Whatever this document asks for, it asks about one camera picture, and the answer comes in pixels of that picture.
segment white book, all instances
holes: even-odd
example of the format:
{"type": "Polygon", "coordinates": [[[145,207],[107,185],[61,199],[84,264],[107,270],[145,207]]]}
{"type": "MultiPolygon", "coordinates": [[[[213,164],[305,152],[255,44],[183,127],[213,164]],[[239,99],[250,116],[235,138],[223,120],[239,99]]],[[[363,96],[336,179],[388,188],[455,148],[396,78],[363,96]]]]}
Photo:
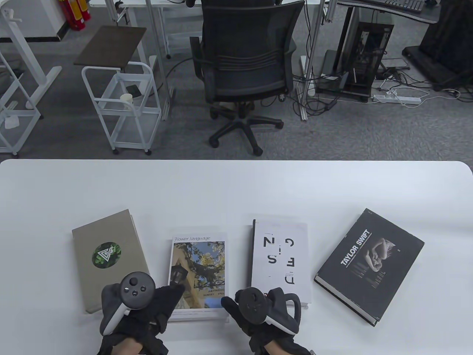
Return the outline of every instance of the white book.
{"type": "Polygon", "coordinates": [[[307,308],[312,302],[310,269],[307,224],[253,220],[252,287],[263,293],[280,287],[299,296],[307,308]]]}
{"type": "Polygon", "coordinates": [[[226,319],[220,300],[227,296],[227,238],[225,233],[185,234],[173,238],[171,271],[184,268],[184,294],[170,321],[226,319]]]}

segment book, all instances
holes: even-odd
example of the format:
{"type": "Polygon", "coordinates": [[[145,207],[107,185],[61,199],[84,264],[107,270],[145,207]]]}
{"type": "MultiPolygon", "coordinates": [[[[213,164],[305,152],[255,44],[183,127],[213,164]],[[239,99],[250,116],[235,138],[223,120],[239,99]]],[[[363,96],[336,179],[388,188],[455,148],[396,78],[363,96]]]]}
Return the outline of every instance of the book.
{"type": "Polygon", "coordinates": [[[80,288],[86,312],[102,309],[102,289],[133,271],[149,274],[130,211],[72,230],[80,288]]]}
{"type": "Polygon", "coordinates": [[[307,224],[253,220],[251,287],[263,293],[281,287],[299,296],[306,309],[312,302],[309,260],[307,224]]]}
{"type": "Polygon", "coordinates": [[[220,300],[228,295],[225,233],[185,234],[173,238],[168,284],[179,271],[177,283],[184,294],[170,321],[226,320],[220,300]]]}
{"type": "Polygon", "coordinates": [[[314,281],[374,327],[423,246],[419,238],[365,209],[314,281]]]}

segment green circular logo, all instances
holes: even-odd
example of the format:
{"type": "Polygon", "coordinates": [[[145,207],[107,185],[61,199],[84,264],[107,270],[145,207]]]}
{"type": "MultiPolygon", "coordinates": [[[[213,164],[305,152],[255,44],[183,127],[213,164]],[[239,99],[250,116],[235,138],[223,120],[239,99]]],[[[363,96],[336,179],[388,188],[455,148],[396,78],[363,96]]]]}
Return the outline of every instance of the green circular logo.
{"type": "Polygon", "coordinates": [[[117,243],[108,241],[107,243],[100,244],[92,255],[92,263],[99,269],[106,269],[116,264],[122,249],[117,243]]]}

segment keyboard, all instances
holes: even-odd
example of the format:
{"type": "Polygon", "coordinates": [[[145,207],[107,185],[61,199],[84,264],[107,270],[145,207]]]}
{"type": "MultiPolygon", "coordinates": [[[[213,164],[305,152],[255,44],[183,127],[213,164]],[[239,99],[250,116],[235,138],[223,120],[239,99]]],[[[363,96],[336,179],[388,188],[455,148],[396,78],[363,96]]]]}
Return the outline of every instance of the keyboard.
{"type": "Polygon", "coordinates": [[[424,8],[423,0],[360,0],[361,2],[366,2],[368,4],[375,4],[378,6],[384,6],[387,8],[421,13],[424,8]]]}

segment cup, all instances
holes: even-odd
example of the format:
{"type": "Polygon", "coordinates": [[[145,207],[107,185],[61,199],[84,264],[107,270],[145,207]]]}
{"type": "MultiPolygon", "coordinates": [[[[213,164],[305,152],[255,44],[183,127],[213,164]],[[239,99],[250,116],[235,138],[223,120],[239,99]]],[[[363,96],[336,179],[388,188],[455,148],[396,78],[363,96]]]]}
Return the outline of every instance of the cup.
{"type": "MultiPolygon", "coordinates": [[[[121,101],[126,101],[130,103],[133,106],[133,95],[132,94],[123,94],[120,96],[121,101]]],[[[131,109],[128,107],[128,105],[124,105],[125,110],[131,111],[131,109]]]]}

